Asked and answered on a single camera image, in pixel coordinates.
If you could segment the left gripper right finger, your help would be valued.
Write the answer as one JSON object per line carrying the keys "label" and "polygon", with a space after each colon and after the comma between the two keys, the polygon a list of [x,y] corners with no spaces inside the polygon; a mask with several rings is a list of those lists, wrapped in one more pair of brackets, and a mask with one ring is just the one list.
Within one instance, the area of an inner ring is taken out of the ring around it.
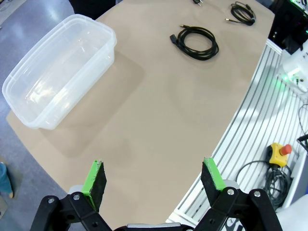
{"label": "left gripper right finger", "polygon": [[227,186],[213,158],[202,163],[201,182],[210,208],[194,228],[195,231],[220,231],[229,218],[238,219],[246,231],[281,231],[282,227],[267,193]]}

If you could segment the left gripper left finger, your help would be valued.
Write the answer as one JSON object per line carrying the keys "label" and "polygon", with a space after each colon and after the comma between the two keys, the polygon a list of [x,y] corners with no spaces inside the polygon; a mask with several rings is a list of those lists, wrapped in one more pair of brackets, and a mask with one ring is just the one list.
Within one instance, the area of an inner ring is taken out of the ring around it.
{"label": "left gripper left finger", "polygon": [[110,231],[99,214],[107,180],[102,161],[94,161],[82,189],[63,199],[55,195],[42,198],[32,231],[67,231],[71,224],[80,223],[86,231]]}

